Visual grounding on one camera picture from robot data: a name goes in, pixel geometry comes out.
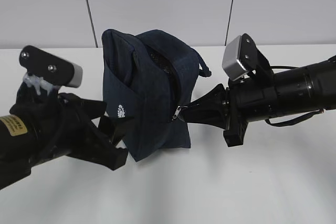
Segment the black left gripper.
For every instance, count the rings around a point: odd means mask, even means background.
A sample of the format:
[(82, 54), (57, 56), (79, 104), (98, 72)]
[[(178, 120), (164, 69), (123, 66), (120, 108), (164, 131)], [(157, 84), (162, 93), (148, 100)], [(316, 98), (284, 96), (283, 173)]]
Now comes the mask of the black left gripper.
[(118, 147), (131, 130), (131, 117), (111, 118), (104, 101), (73, 93), (38, 95), (22, 83), (10, 114), (22, 120), (27, 133), (9, 140), (9, 160), (24, 160), (29, 167), (69, 156), (116, 170), (125, 165), (128, 150)]

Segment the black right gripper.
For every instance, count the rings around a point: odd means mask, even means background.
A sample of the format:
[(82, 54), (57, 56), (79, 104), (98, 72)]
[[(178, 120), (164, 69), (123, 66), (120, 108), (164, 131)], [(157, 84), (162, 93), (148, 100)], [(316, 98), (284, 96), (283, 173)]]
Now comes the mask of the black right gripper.
[(195, 100), (181, 111), (187, 123), (205, 124), (225, 130), (229, 147), (240, 146), (248, 123), (262, 121), (276, 115), (278, 99), (275, 86), (263, 87), (255, 82), (229, 82), (229, 115), (225, 119), (226, 90), (218, 84), (209, 93)]

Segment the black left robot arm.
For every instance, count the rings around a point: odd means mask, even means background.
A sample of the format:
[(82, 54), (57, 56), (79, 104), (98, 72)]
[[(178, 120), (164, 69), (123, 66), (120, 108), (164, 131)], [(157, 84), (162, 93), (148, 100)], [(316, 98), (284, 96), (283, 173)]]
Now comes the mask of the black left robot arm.
[(1, 117), (1, 187), (31, 174), (32, 168), (63, 156), (116, 170), (128, 150), (118, 146), (134, 118), (106, 116), (106, 103), (73, 93), (43, 91), (22, 84), (9, 114)]

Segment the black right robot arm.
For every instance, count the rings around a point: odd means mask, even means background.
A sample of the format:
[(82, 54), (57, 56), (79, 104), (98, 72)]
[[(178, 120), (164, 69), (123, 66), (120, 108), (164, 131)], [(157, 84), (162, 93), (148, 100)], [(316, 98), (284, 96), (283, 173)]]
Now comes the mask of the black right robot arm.
[(303, 66), (257, 66), (246, 78), (221, 83), (179, 108), (186, 123), (223, 129), (229, 147), (244, 143), (247, 126), (265, 121), (273, 127), (293, 126), (335, 109), (335, 57)]

